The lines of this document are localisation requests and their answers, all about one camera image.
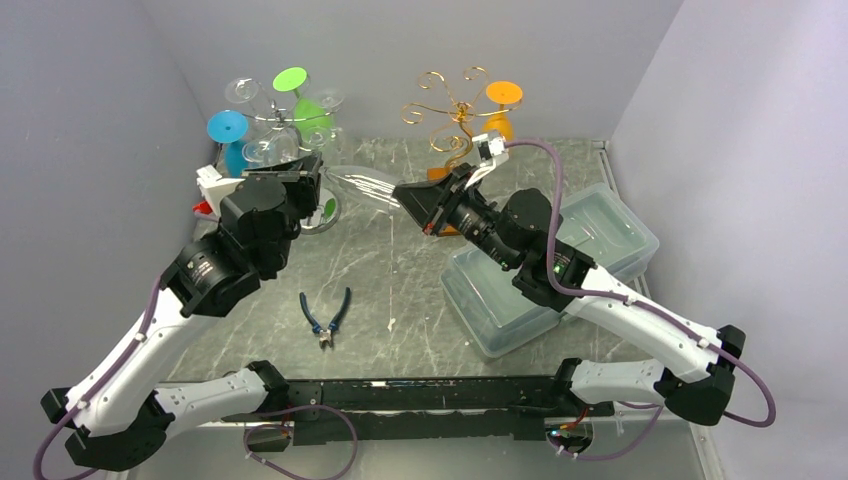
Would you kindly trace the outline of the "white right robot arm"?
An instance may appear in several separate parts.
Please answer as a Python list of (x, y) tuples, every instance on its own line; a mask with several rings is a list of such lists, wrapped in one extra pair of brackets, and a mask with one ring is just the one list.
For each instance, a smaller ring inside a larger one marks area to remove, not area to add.
[(402, 183), (393, 199), (427, 235), (455, 228), (505, 271), (533, 304), (590, 321), (651, 355), (611, 365), (567, 359), (551, 388), (557, 411), (574, 415), (590, 404), (657, 404), (689, 422), (715, 426), (728, 416), (734, 359), (744, 333), (718, 330), (670, 313), (620, 282), (591, 256), (560, 240), (550, 243), (552, 206), (538, 189), (513, 193), (502, 208), (485, 200), (463, 164), (437, 181)]

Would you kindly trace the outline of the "orange frosted wine glass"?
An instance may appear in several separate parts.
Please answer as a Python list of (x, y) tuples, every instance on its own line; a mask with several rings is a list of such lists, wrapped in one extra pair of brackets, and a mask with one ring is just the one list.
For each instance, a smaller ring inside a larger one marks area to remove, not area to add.
[(497, 132), (506, 141), (515, 138), (514, 128), (508, 113), (517, 108), (523, 100), (523, 90), (516, 83), (510, 81), (495, 81), (486, 87), (486, 96), (497, 108), (492, 115), (486, 117), (482, 125), (483, 132)]

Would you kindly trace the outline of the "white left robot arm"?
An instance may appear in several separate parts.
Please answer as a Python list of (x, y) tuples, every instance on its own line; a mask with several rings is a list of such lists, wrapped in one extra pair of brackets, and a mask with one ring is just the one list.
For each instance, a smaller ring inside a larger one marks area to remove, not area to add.
[(162, 380), (183, 352), (244, 298), (287, 266), (301, 223), (319, 205), (323, 159), (249, 169), (219, 203), (216, 228), (186, 245), (157, 280), (148, 304), (109, 355), (70, 388), (49, 390), (42, 408), (85, 471), (121, 472), (168, 440), (241, 414), (279, 417), (289, 386), (268, 361), (188, 386)]

